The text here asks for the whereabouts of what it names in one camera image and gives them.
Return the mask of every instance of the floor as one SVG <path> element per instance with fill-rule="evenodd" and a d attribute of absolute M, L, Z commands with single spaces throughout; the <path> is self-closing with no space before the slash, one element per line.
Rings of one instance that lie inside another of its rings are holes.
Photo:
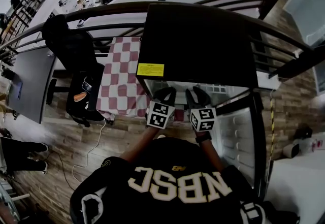
<path fill-rule="evenodd" d="M 265 21 L 283 29 L 287 34 L 299 38 L 297 27 L 292 18 L 281 9 L 285 1 L 280 0 Z M 66 93 L 57 95 L 52 105 L 47 106 L 47 116 L 69 119 L 64 109 L 65 95 Z M 264 105 L 263 120 L 267 135 L 267 150 L 269 151 L 271 144 L 270 93 L 261 91 L 261 96 Z M 273 157 L 278 158 L 281 156 L 282 147 L 290 142 L 289 140 L 299 123 L 306 122 L 316 131 L 322 127 L 324 116 L 313 103 L 316 90 L 311 70 L 284 82 L 278 91 L 272 93 L 272 96 L 275 99 L 276 133 Z M 69 124 L 37 124 L 23 116 L 19 116 L 14 121 L 10 115 L 2 124 L 13 134 L 14 139 L 44 142 L 49 144 L 54 151 L 51 154 L 44 152 L 36 155 L 42 159 L 49 156 L 47 175 L 42 175 L 39 172 L 18 172 L 14 185 L 21 193 L 30 193 L 31 198 L 28 201 L 34 204 L 39 203 L 42 209 L 48 210 L 49 217 L 55 223 L 71 223 L 69 198 L 73 192 L 64 179 L 58 154 L 61 155 L 67 181 L 75 189 L 79 182 L 72 176 L 72 167 L 74 164 L 86 165 L 86 154 L 96 145 L 102 124 L 93 124 L 87 129 Z M 113 126 L 106 126 L 103 129 L 99 146 L 89 154 L 88 167 L 86 169 L 76 168 L 76 178 L 80 181 L 84 180 L 101 165 L 106 157 L 119 156 L 139 139 L 144 129 L 144 120 L 117 117 Z M 166 129 L 161 133 L 194 142 L 194 133 L 189 124 Z"/>

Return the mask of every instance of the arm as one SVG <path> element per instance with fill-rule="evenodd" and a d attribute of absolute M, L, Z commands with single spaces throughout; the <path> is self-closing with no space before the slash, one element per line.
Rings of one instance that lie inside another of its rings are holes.
<path fill-rule="evenodd" d="M 205 135 L 206 132 L 196 132 L 196 136 L 200 137 Z M 221 172 L 224 169 L 224 166 L 221 162 L 221 159 L 214 149 L 211 140 L 204 140 L 200 143 L 200 147 L 203 153 L 206 155 L 210 163 L 219 171 Z"/>
<path fill-rule="evenodd" d="M 124 152 L 120 158 L 132 163 L 137 156 L 148 147 L 159 129 L 149 126 L 142 134 L 141 140 L 129 151 Z"/>

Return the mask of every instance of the white cable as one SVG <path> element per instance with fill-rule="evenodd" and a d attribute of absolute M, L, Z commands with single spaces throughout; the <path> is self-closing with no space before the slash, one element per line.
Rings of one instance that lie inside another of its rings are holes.
<path fill-rule="evenodd" d="M 86 166 L 73 165 L 73 167 L 72 167 L 72 176 L 73 176 L 73 178 L 75 178 L 77 181 L 79 181 L 79 180 L 78 180 L 78 179 L 75 177 L 75 175 L 74 175 L 74 169 L 75 169 L 75 167 L 84 168 L 84 169 L 88 167 L 88 155 L 89 155 L 89 153 L 90 153 L 91 151 L 93 151 L 96 147 L 98 147 L 98 145 L 99 145 L 99 143 L 100 143 L 101 135 L 102 135 L 102 130 L 103 130 L 103 128 L 105 127 L 105 125 L 106 125 L 106 121 L 105 121 L 105 124 L 104 124 L 104 125 L 102 126 L 102 128 L 101 128 L 101 131 L 100 131 L 100 137 L 98 138 L 98 141 L 97 141 L 96 146 L 95 146 L 94 148 L 90 149 L 89 152 L 87 152 L 87 164 L 86 164 Z"/>

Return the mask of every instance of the red and white checkered tablecloth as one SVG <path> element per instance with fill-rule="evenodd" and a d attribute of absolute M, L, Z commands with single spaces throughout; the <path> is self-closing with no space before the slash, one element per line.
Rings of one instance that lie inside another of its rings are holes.
<path fill-rule="evenodd" d="M 144 118 L 150 98 L 136 79 L 140 37 L 114 38 L 105 58 L 96 109 L 108 120 L 114 115 Z M 176 121 L 187 121 L 184 111 L 175 110 Z"/>

